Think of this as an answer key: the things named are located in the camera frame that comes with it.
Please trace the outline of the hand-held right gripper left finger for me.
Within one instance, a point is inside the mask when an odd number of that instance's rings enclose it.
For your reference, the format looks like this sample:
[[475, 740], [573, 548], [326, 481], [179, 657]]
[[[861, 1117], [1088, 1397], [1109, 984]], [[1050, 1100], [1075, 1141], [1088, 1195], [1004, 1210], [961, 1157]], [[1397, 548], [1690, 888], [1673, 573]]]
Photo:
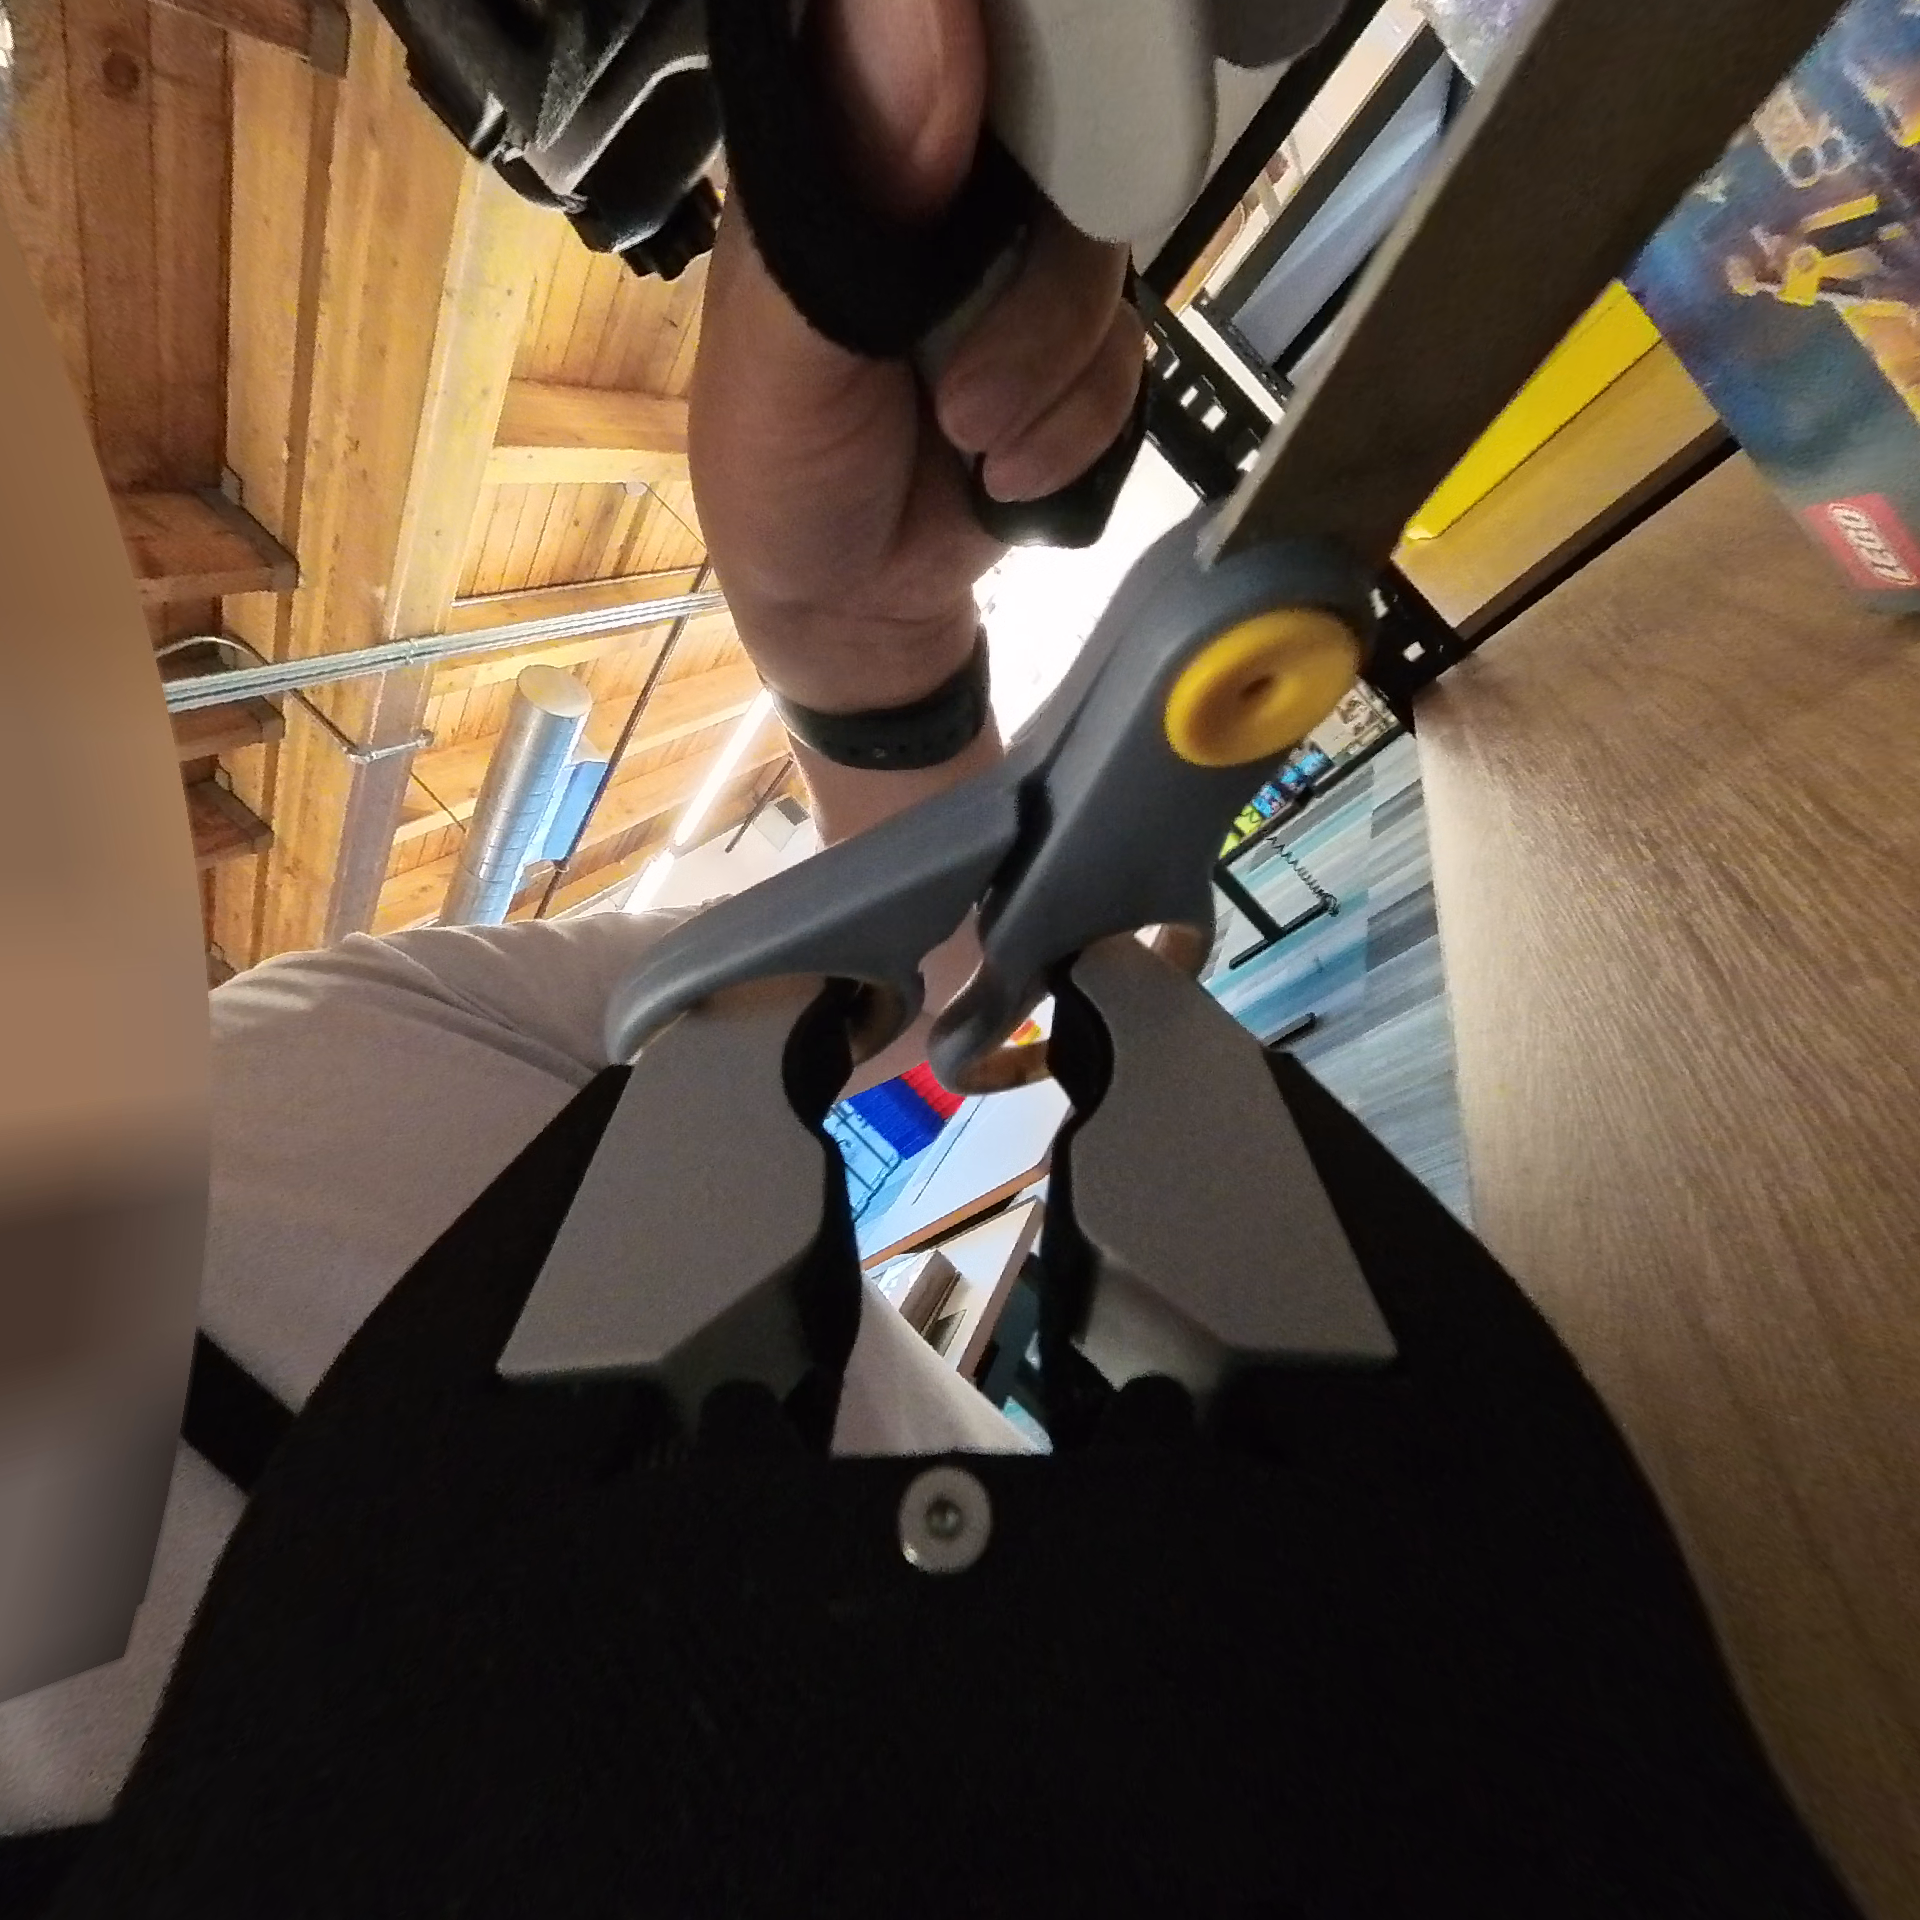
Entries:
[[639, 1047], [506, 1338], [506, 1381], [838, 1381], [859, 1316], [821, 1120], [852, 990], [726, 989]]

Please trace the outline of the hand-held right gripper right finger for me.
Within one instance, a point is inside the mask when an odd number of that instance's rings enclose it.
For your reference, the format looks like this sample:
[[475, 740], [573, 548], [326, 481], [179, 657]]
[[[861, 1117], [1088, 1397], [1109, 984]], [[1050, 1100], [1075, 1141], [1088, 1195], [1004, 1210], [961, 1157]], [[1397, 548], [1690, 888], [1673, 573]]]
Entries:
[[1260, 1368], [1380, 1368], [1397, 1346], [1262, 1045], [1122, 935], [1069, 963], [1053, 1059], [1089, 1045], [1053, 1151], [1047, 1260], [1068, 1346], [1120, 1389], [1213, 1395]]

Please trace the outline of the grey yellow scissors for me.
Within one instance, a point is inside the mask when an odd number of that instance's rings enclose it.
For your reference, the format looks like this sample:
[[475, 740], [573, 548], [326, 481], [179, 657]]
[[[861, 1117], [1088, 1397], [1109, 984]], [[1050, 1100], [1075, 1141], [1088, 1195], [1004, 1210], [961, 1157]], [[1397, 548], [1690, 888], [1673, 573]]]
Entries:
[[1081, 953], [1198, 930], [1238, 806], [1361, 675], [1405, 524], [1642, 252], [1837, 5], [1540, 5], [1499, 45], [1304, 389], [1213, 512], [1117, 584], [1016, 737], [1004, 856], [899, 816], [680, 925], [614, 990], [611, 1060], [732, 989], [838, 980], [891, 1045], [922, 963], [978, 963], [923, 1041], [952, 1092], [1041, 1078], [1007, 1036]]

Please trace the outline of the small black yellow toy box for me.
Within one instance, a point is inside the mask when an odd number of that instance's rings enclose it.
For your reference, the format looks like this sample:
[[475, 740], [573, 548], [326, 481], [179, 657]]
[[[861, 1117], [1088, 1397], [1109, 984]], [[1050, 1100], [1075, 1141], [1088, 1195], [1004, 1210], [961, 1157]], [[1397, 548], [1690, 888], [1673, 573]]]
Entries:
[[1918, 607], [1918, 6], [1840, 8], [1628, 291], [1875, 612]]

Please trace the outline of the person's left forearm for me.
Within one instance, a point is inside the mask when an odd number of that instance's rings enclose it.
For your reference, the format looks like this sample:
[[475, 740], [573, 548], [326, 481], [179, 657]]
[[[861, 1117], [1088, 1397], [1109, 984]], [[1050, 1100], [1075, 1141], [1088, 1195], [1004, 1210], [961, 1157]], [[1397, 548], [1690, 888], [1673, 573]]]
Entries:
[[1009, 853], [1018, 823], [1016, 805], [1004, 794], [1005, 744], [996, 723], [955, 756], [918, 770], [868, 770], [841, 766], [801, 740], [792, 743], [820, 853], [852, 844], [899, 816], [925, 828], [909, 828], [913, 843], [958, 841], [963, 850]]

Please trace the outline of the person's left hand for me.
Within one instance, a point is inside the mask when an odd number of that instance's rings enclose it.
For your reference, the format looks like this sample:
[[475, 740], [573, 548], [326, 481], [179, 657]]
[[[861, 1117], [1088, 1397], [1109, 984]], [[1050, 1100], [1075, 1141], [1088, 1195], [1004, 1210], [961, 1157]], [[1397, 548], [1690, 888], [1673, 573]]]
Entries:
[[1001, 548], [967, 502], [1050, 496], [1127, 425], [1144, 364], [1127, 257], [1045, 210], [1020, 272], [925, 390], [820, 336], [732, 194], [687, 402], [708, 559], [761, 683], [820, 712], [904, 709], [972, 661]]

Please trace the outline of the blue foam block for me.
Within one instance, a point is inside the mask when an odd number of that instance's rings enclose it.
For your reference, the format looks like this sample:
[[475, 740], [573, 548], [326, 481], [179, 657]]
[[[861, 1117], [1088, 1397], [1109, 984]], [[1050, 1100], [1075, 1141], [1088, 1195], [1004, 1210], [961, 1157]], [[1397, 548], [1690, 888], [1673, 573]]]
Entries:
[[963, 1099], [928, 1062], [836, 1100], [824, 1133], [836, 1146], [855, 1218], [864, 1216], [908, 1163], [928, 1151]]

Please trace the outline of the long ceiling light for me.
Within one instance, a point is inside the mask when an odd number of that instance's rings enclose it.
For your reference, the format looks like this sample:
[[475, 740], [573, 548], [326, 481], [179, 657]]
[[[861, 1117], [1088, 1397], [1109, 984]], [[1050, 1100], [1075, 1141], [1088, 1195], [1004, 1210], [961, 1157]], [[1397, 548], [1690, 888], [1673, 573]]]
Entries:
[[732, 733], [702, 772], [696, 788], [674, 815], [669, 828], [662, 830], [659, 844], [647, 855], [623, 898], [621, 911], [639, 914], [652, 908], [669, 880], [677, 859], [704, 841], [708, 818], [713, 816], [732, 787], [742, 779], [754, 777], [761, 766], [784, 762], [785, 758], [785, 733], [778, 720], [773, 694], [764, 687], [732, 727]]

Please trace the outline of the metal ceiling conduit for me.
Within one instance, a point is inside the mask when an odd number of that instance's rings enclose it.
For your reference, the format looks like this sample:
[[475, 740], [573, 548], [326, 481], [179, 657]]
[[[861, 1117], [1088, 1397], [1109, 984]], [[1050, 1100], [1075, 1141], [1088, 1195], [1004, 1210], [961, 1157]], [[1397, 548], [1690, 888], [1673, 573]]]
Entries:
[[507, 654], [554, 643], [620, 635], [705, 616], [726, 608], [717, 588], [698, 588], [639, 602], [503, 623], [458, 635], [402, 637], [359, 648], [266, 661], [252, 667], [185, 676], [162, 685], [168, 714], [218, 709], [252, 699], [276, 699], [320, 687], [380, 679], [399, 671], [433, 668], [446, 661]]

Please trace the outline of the black metal rack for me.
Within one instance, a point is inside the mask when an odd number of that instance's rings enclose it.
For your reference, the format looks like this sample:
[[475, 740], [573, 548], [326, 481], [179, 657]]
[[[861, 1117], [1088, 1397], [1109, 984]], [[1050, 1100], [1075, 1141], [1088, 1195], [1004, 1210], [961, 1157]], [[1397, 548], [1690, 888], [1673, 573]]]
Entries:
[[[1325, 144], [1330, 132], [1310, 108], [1386, 11], [1426, 22], [1467, 83], [1449, 132], [1486, 71], [1492, 34], [1518, 19], [1519, 5], [1340, 5], [1330, 37], [1301, 60], [1222, 64], [1206, 184], [1163, 240], [1136, 247], [1150, 338], [1148, 434], [1200, 499], [1225, 496], [1251, 468], [1283, 405], [1332, 348], [1366, 267], [1285, 389], [1193, 303], [1245, 229], [1289, 197], [1301, 160], [1283, 143], [1299, 136], [1308, 157]], [[1376, 643], [1355, 704], [1411, 728], [1432, 683], [1731, 454], [1718, 417], [1684, 419], [1672, 395], [1653, 393], [1649, 369], [1619, 381], [1442, 537], [1401, 541], [1376, 594]]]

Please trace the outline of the wooden rack shelf board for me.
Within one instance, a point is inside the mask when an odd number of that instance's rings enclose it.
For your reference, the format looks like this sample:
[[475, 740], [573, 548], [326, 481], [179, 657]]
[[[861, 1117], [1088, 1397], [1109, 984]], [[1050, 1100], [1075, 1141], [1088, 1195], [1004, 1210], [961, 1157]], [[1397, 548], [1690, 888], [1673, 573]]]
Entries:
[[1301, 162], [1289, 197], [1248, 225], [1193, 301], [1276, 389], [1301, 377], [1469, 89], [1427, 22], [1386, 11], [1308, 110], [1324, 144], [1308, 157], [1299, 136], [1283, 143]]

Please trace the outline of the yellow plastic bin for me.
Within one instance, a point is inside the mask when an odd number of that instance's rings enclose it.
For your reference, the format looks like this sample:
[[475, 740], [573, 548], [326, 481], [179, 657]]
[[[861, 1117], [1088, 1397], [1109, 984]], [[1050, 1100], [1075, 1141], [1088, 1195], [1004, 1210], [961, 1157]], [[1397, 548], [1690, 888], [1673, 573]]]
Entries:
[[1716, 423], [1643, 304], [1612, 281], [1407, 519], [1401, 541], [1426, 544], [1442, 537], [1619, 381], [1643, 370], [1651, 372], [1655, 396], [1673, 390], [1684, 420]]

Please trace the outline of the silver ventilation duct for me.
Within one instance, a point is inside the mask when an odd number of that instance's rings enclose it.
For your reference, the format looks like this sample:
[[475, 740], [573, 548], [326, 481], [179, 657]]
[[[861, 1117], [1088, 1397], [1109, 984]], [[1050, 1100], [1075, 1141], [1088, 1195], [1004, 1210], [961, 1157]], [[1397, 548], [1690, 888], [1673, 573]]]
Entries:
[[564, 668], [532, 664], [518, 675], [437, 927], [499, 925], [507, 919], [522, 872], [564, 799], [591, 706], [588, 687]]

